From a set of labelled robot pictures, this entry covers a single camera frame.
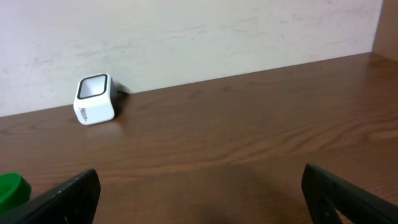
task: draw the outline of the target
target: white cube device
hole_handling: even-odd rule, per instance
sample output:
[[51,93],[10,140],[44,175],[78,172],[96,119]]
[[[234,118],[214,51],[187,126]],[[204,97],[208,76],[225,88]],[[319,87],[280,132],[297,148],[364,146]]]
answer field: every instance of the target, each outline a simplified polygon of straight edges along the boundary
[[118,91],[109,74],[80,80],[73,109],[81,124],[90,125],[114,118]]

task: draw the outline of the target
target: black plastic piece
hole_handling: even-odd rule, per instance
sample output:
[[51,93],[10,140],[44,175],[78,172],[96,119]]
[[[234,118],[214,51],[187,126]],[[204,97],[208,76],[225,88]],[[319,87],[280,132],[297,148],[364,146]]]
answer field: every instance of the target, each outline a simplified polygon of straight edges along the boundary
[[100,180],[96,171],[86,170],[3,214],[0,223],[92,223],[100,192]]
[[305,166],[301,186],[314,224],[341,223],[336,210],[353,223],[398,223],[398,207],[316,165]]

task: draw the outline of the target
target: green bottle cap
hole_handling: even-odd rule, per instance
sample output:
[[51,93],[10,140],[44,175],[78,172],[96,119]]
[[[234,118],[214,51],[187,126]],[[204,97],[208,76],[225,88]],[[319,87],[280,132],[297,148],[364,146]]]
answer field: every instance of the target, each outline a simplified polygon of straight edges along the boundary
[[29,200],[30,185],[21,175],[0,175],[0,215]]

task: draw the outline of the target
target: device label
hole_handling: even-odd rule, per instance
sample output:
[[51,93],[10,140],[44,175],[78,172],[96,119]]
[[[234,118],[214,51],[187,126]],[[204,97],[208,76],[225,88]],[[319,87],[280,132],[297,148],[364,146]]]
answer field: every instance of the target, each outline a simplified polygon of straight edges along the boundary
[[81,116],[85,121],[87,121],[87,114],[86,114],[86,108],[79,108]]

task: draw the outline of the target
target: wooden table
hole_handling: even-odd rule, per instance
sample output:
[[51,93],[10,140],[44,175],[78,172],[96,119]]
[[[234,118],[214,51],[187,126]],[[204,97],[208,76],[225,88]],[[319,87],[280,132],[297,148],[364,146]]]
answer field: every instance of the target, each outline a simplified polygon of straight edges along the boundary
[[45,192],[95,168],[95,223],[311,223],[308,162],[398,204],[397,137],[398,63],[361,54],[133,94],[94,126],[3,117],[0,172]]

